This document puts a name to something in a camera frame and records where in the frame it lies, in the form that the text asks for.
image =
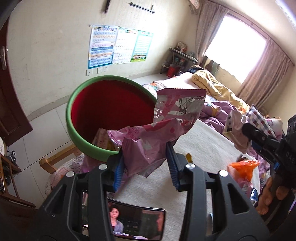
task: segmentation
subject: human hand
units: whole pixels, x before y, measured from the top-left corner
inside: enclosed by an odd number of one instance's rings
[[[267,179],[266,187],[263,189],[263,193],[259,198],[258,206],[256,207],[256,210],[260,215],[265,215],[268,212],[268,206],[272,202],[272,195],[270,192],[270,188],[272,186],[272,177]],[[284,186],[278,187],[276,190],[276,197],[278,200],[283,200],[289,193],[289,189]]]

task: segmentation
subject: door handle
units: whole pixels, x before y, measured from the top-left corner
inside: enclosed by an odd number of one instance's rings
[[[6,57],[5,57],[5,51],[6,48],[5,46],[2,46],[0,49],[0,59],[1,59],[1,64],[2,64],[2,70],[6,70],[7,69],[7,65],[6,65]]]

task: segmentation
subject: yellow comforter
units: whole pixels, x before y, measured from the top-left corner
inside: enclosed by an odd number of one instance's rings
[[[192,81],[201,89],[206,89],[207,94],[213,96],[219,101],[228,100],[240,112],[245,113],[250,109],[250,106],[242,99],[222,85],[208,70],[198,70],[192,76]]]

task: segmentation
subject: green round basket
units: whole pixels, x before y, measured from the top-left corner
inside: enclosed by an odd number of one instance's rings
[[[107,161],[117,154],[92,143],[99,128],[119,130],[153,122],[156,98],[138,83],[114,75],[91,78],[72,93],[66,123],[73,143],[84,154]]]

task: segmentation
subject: orange snack wrapper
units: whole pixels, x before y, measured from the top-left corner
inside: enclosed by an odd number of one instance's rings
[[[259,166],[260,162],[257,160],[246,160],[231,163],[230,166],[235,168],[241,178],[246,178],[249,182],[253,177],[253,170]]]

